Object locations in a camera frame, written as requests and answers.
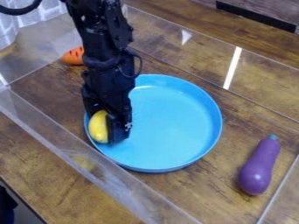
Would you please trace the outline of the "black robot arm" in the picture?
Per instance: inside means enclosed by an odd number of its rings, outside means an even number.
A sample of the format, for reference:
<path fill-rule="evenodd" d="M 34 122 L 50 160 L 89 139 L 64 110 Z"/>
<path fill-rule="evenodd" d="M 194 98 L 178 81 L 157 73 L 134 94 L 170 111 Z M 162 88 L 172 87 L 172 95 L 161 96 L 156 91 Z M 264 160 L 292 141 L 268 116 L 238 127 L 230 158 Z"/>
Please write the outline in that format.
<path fill-rule="evenodd" d="M 106 112 L 106 141 L 121 142 L 129 136 L 132 107 L 128 97 L 136 85 L 134 54 L 126 45 L 133 28 L 121 13 L 118 0 L 65 0 L 82 42 L 81 97 L 89 116 Z"/>

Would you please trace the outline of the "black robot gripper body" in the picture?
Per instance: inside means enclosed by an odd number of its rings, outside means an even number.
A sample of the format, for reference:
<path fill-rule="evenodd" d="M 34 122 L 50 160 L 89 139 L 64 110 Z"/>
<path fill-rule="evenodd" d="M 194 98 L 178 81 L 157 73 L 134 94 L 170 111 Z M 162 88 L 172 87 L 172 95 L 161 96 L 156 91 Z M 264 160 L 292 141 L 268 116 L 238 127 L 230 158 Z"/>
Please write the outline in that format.
<path fill-rule="evenodd" d="M 98 98 L 102 109 L 110 114 L 130 110 L 128 93 L 134 86 L 134 58 L 129 54 L 109 69 L 89 68 L 81 74 L 84 84 L 81 96 Z"/>

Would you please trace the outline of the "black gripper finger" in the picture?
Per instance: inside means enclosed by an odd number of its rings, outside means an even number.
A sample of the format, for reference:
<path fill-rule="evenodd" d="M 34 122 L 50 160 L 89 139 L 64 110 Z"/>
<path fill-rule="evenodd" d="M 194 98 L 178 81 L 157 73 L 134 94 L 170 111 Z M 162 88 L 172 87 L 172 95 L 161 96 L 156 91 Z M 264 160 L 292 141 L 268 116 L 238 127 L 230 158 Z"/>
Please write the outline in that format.
<path fill-rule="evenodd" d="M 117 144 L 128 139 L 132 128 L 132 111 L 118 115 L 106 115 L 106 140 L 109 144 Z"/>
<path fill-rule="evenodd" d="M 93 116 L 102 109 L 98 98 L 82 97 L 82 104 L 88 116 Z"/>

